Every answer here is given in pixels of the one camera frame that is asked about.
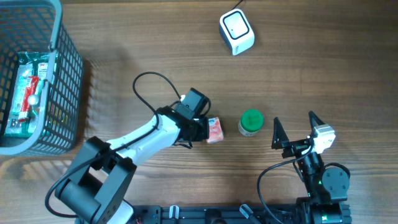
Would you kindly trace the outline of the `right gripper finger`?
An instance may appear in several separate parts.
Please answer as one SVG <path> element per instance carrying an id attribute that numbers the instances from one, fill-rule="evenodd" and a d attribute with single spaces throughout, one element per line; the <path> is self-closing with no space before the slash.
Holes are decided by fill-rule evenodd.
<path id="1" fill-rule="evenodd" d="M 310 125 L 311 125 L 311 135 L 315 134 L 315 127 L 319 125 L 324 125 L 325 123 L 313 112 L 309 111 L 308 112 L 309 120 L 310 120 Z"/>
<path id="2" fill-rule="evenodd" d="M 272 145 L 273 149 L 283 149 L 286 148 L 289 144 L 289 139 L 284 131 L 284 128 L 278 117 L 274 118 L 274 131 L 272 137 Z"/>

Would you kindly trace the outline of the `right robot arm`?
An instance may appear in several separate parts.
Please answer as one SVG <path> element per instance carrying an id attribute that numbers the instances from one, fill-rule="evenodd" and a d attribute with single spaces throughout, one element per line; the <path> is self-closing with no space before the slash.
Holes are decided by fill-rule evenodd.
<path id="1" fill-rule="evenodd" d="M 348 199 L 350 171 L 336 162 L 325 164 L 321 157 L 333 144 L 335 130 L 314 112 L 310 111 L 308 116 L 312 131 L 297 141 L 290 141 L 279 118 L 274 118 L 272 148 L 282 149 L 284 159 L 295 159 L 295 170 L 308 194 L 296 201 L 303 223 L 351 223 L 349 205 L 344 204 Z"/>

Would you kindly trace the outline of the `green lid jar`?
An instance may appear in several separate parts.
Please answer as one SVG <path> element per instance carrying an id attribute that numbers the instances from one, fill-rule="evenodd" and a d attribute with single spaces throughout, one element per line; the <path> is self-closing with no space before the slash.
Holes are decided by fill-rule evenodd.
<path id="1" fill-rule="evenodd" d="M 238 123 L 239 132 L 243 136 L 255 135 L 264 125 L 264 117 L 259 110 L 246 110 Z"/>

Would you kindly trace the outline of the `small yellow bottle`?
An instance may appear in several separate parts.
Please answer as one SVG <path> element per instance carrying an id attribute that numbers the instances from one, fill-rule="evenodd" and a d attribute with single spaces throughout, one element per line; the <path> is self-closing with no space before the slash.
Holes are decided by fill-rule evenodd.
<path id="1" fill-rule="evenodd" d="M 27 101 L 31 106 L 40 105 L 40 97 L 38 95 L 30 95 Z"/>

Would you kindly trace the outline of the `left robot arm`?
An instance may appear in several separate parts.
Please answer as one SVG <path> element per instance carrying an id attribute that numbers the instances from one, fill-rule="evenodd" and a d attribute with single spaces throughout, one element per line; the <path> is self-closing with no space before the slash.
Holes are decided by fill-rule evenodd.
<path id="1" fill-rule="evenodd" d="M 135 131 L 107 142 L 89 138 L 67 173 L 52 188 L 73 211 L 76 223 L 129 223 L 134 214 L 124 200 L 138 166 L 170 146 L 191 148 L 209 137 L 210 99 L 191 88 L 185 97 L 156 110 Z"/>

